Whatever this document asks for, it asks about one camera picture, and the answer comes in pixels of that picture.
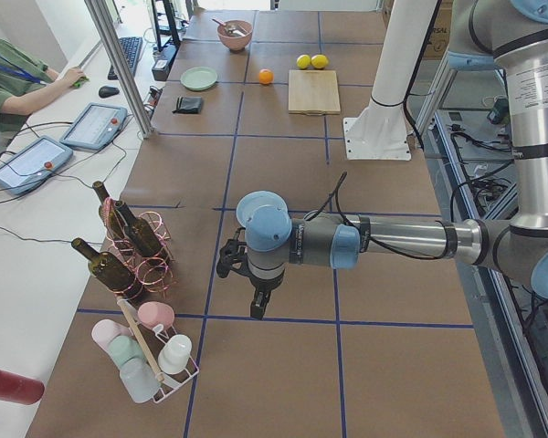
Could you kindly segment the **person's hand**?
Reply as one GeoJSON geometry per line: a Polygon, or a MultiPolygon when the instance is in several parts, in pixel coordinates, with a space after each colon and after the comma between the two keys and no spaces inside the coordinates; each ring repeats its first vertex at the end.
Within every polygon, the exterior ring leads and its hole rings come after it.
{"type": "Polygon", "coordinates": [[[72,88],[79,88],[89,80],[79,67],[68,69],[59,79],[72,88]]]}

